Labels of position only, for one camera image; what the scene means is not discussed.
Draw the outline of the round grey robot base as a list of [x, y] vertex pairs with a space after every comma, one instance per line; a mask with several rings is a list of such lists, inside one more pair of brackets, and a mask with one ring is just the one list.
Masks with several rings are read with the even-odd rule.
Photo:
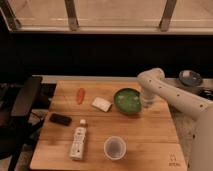
[[202, 84], [203, 79], [201, 75], [193, 70], [182, 70], [179, 73], [180, 82], [189, 87], [196, 87]]

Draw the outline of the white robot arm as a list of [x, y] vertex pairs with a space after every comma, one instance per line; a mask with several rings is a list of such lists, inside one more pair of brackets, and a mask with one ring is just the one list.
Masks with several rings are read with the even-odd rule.
[[137, 81], [144, 107], [149, 107], [158, 95], [196, 121], [188, 171], [213, 171], [213, 101], [166, 83], [161, 68], [141, 72]]

